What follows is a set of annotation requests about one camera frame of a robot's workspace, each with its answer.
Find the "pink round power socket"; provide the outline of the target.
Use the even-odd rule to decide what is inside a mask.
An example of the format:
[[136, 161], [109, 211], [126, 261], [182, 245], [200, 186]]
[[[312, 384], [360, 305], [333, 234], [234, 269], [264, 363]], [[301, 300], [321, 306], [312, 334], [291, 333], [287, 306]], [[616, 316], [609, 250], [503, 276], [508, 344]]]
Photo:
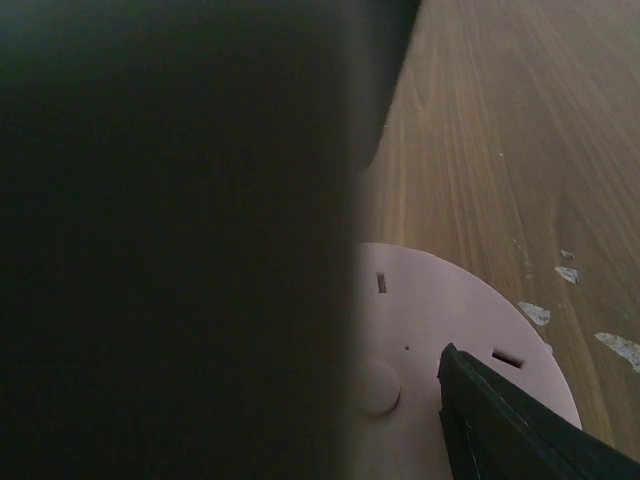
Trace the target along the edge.
[[466, 351], [575, 426], [552, 350], [501, 294], [432, 254], [357, 248], [355, 479], [449, 479], [437, 378], [448, 344]]

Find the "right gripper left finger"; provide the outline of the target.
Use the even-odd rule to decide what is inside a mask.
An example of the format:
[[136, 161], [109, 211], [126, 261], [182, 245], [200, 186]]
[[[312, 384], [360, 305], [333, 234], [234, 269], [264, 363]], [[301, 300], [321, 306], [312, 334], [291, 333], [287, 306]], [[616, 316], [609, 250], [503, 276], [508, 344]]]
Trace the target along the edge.
[[1, 475], [346, 479], [416, 1], [1, 5]]

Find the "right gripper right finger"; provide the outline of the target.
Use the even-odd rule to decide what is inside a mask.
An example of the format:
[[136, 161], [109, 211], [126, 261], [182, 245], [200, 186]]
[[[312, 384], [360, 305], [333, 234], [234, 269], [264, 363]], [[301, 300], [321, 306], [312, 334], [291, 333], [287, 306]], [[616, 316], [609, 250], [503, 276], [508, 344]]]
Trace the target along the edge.
[[455, 479], [637, 479], [639, 463], [448, 344], [437, 378]]

